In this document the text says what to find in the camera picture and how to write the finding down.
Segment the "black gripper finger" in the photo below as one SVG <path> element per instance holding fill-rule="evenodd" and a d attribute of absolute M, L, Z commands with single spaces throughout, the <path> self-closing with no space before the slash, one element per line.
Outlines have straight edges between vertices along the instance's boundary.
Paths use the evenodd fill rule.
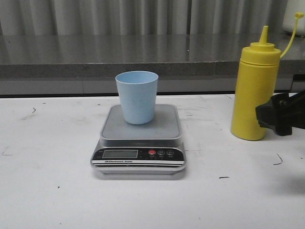
<path fill-rule="evenodd" d="M 255 112 L 261 127 L 279 136 L 291 135 L 293 127 L 305 128 L 305 92 L 273 95 L 267 103 L 257 106 Z"/>

